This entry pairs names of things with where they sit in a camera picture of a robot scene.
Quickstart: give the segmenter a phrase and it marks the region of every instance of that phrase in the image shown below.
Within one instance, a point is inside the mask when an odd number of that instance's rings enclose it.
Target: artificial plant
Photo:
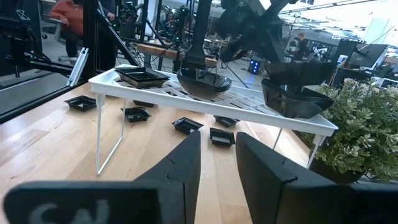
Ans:
[[[323,116],[337,125],[315,157],[335,171],[363,172],[385,182],[398,179],[398,89],[346,80],[342,89],[317,91],[335,103]]]

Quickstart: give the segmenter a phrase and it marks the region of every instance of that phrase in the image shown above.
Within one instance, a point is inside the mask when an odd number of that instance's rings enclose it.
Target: metal frame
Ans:
[[[105,161],[103,162],[103,164],[101,165],[100,168],[100,142],[101,142],[101,117],[102,117],[102,110],[103,110],[103,106],[105,105],[105,95],[100,95],[97,94],[96,95],[96,101],[97,101],[97,111],[98,111],[98,121],[97,121],[97,147],[96,147],[96,173],[97,175],[100,175],[102,170],[105,168],[105,166],[107,165],[108,161],[110,160],[110,158],[112,157],[113,153],[116,151],[116,149],[119,147],[120,143],[123,140],[124,137],[124,119],[125,119],[125,114],[126,114],[126,99],[124,99],[123,101],[123,118],[122,118],[122,130],[121,130],[121,134],[120,134],[120,138],[119,140],[116,142],[116,144],[114,145],[111,153],[109,153],[109,155],[107,156],[107,158],[105,159]]]
[[[240,119],[243,121],[251,121],[255,123],[261,123],[271,126],[280,127],[278,137],[274,144],[274,149],[279,140],[280,134],[283,128],[288,128],[297,131],[303,131],[307,133],[316,134],[314,139],[315,149],[311,158],[308,162],[308,166],[313,161],[313,157],[321,146],[322,142],[327,136],[331,136],[337,126],[326,120],[325,118],[317,115],[316,117],[308,120],[285,118],[276,112],[267,109],[264,105],[264,99],[261,91],[249,90],[246,88],[240,88],[232,86],[227,93],[208,101],[200,99],[195,100],[197,97],[185,95],[180,91],[183,91],[179,85],[177,76],[172,73],[162,72],[170,77],[170,81],[167,82],[171,87],[165,88],[152,88],[148,90],[139,90],[128,88],[123,84],[116,83],[119,75],[114,70],[109,70],[101,75],[98,75],[89,80],[91,83],[91,92],[96,93],[97,106],[98,106],[98,133],[97,133],[97,158],[96,158],[96,173],[100,175],[111,156],[114,154],[116,149],[119,147],[120,142],[123,139],[124,130],[124,116],[122,121],[121,137],[113,147],[111,153],[106,158],[105,162],[100,167],[100,141],[101,141],[101,118],[102,110],[105,104],[105,96],[115,96],[124,99],[123,111],[126,109],[126,99],[134,99],[139,101],[145,101],[163,106],[171,106],[174,108],[180,108],[184,110],[196,111],[199,113],[215,114],[220,116],[227,116],[229,118]],[[170,91],[176,96],[170,96],[167,92]],[[241,108],[236,106],[239,104],[240,99],[246,99],[245,105],[247,108]]]
[[[80,75],[86,65],[89,51],[87,48],[83,47],[80,51],[79,57],[77,58],[76,64],[69,76],[67,81],[67,86],[74,86],[80,79]]]

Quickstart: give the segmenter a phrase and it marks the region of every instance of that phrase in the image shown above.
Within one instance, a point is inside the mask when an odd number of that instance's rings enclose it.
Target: black bowl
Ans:
[[[266,63],[269,80],[277,85],[320,85],[334,69],[330,62]]]
[[[308,88],[281,89],[268,80],[262,80],[266,105],[287,118],[312,118],[333,104],[333,100]]]
[[[227,77],[196,69],[180,69],[177,78],[189,94],[207,100],[223,94],[232,85]]]

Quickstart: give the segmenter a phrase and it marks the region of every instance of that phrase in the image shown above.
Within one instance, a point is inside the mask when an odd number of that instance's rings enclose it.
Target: wooden table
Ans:
[[[78,87],[48,103],[0,126],[0,193],[5,196],[13,186],[31,180],[134,180],[150,169],[186,136],[174,130],[172,121],[183,116],[202,124],[201,177],[196,223],[251,223],[243,194],[235,148],[220,149],[209,140],[209,127],[225,129],[208,114],[155,106],[152,117],[143,123],[127,123],[124,140],[109,164],[97,177],[95,149],[97,111],[70,110],[64,100],[80,95],[95,97],[90,85]],[[111,150],[120,135],[123,100],[106,98],[102,122],[101,147]],[[239,122],[229,128],[244,131],[272,146],[279,128]],[[305,166],[308,149],[290,131],[283,131],[276,151]],[[101,155],[105,160],[109,151]],[[0,223],[5,223],[4,214]]]
[[[151,44],[159,44],[159,40],[150,40],[148,43]],[[155,57],[160,57],[160,58],[169,58],[169,59],[176,59],[177,58],[177,51],[172,50],[172,49],[164,49],[162,47],[155,47],[152,45],[147,45],[147,44],[138,44],[137,45],[137,50],[140,51],[141,53],[145,54],[145,67],[148,67],[150,65],[150,55],[153,55]],[[182,60],[184,56],[184,52],[180,52],[179,59]],[[217,66],[217,60],[215,58],[206,58],[205,59],[206,66],[207,67],[215,67]],[[158,70],[162,69],[162,62],[159,61],[158,64]]]

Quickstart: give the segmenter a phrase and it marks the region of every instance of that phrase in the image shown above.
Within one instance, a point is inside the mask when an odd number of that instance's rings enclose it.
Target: plant pot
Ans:
[[[356,172],[354,174],[353,172],[348,171],[342,174],[339,171],[334,171],[331,166],[326,165],[322,160],[315,158],[312,161],[309,169],[319,175],[326,177],[327,179],[336,182],[337,184],[351,184],[363,176],[362,172]]]

